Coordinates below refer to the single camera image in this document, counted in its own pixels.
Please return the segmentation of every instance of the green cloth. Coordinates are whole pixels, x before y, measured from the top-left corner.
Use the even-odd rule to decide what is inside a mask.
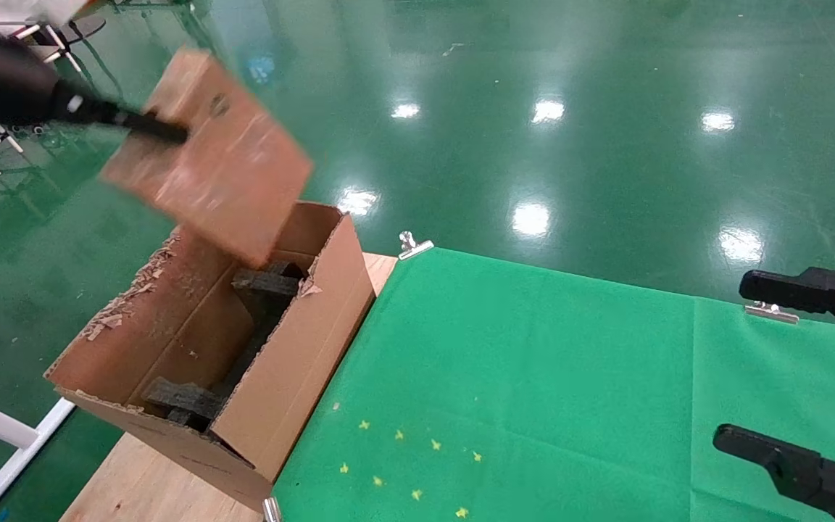
[[[287,522],[829,519],[713,449],[720,423],[835,459],[835,325],[435,248],[395,268],[274,495]]]

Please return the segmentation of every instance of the open cardboard box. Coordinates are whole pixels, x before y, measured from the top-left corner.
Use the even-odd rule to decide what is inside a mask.
[[[352,219],[335,207],[298,202],[270,259],[292,261],[307,277],[205,433],[160,418],[141,398],[156,377],[218,382],[252,333],[230,284],[238,261],[187,228],[173,231],[44,376],[66,399],[261,511],[375,298]]]

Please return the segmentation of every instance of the metal binder clip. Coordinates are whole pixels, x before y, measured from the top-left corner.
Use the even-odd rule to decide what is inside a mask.
[[[782,310],[778,304],[754,301],[752,304],[746,304],[744,308],[746,313],[752,316],[774,318],[774,320],[780,320],[782,323],[798,324],[798,316]]]
[[[417,244],[414,236],[411,235],[411,232],[409,231],[404,231],[401,234],[398,234],[398,239],[402,241],[402,252],[401,254],[398,254],[398,258],[403,261],[408,257],[414,257],[421,252],[431,250],[431,248],[433,248],[433,241],[424,241],[421,242],[421,244]]]
[[[275,497],[262,501],[262,519],[264,522],[282,522],[282,512],[279,511],[279,502],[275,501]]]

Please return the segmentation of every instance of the wooden board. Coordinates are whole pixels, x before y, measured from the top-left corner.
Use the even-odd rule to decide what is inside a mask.
[[[378,294],[398,261],[363,254]],[[260,522],[262,515],[125,434],[60,522]]]

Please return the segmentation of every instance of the floor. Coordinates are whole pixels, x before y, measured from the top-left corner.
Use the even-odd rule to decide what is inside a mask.
[[[306,197],[397,235],[739,301],[750,268],[835,268],[835,0],[196,0],[103,7],[75,46],[142,103],[211,47],[315,159]],[[54,125],[0,165],[0,409],[171,228],[96,174],[112,129]],[[119,432],[76,413],[0,502],[55,520]],[[9,449],[0,444],[0,465]]]

